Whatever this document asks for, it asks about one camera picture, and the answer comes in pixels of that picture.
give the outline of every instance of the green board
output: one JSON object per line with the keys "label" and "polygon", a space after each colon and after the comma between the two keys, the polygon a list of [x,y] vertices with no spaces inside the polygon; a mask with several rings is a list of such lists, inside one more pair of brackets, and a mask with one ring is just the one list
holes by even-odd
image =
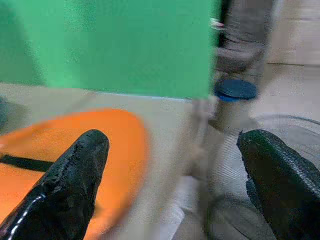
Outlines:
{"label": "green board", "polygon": [[206,97],[209,1],[0,0],[0,82]]}

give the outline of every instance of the floor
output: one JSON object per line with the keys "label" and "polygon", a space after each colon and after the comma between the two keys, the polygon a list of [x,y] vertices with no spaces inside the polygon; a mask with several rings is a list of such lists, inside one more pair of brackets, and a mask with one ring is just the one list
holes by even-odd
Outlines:
{"label": "floor", "polygon": [[[252,117],[290,114],[320,121],[320,68],[268,64],[252,103]],[[139,115],[150,132],[152,159],[145,185],[121,228],[108,239],[147,239],[144,230],[157,219],[188,157],[192,136],[189,102],[92,92],[83,89],[26,87],[0,83],[9,102],[8,123],[0,134],[72,112],[97,107],[126,109]]]}

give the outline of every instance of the orange object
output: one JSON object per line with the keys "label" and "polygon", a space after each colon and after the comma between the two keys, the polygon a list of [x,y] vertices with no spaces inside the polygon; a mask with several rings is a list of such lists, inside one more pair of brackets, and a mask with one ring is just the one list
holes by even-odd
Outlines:
{"label": "orange object", "polygon": [[[147,133],[134,114],[118,109],[74,113],[0,137],[0,158],[56,161],[83,133],[97,129],[107,135],[110,151],[85,240],[96,240],[130,207],[147,167]],[[0,163],[0,223],[43,176],[43,172]]]}

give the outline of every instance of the tiled floor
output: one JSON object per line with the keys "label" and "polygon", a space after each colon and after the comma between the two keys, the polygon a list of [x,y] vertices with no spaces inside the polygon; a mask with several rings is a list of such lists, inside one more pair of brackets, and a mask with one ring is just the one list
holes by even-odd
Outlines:
{"label": "tiled floor", "polygon": [[288,114],[320,121],[320,67],[269,64],[251,116]]}

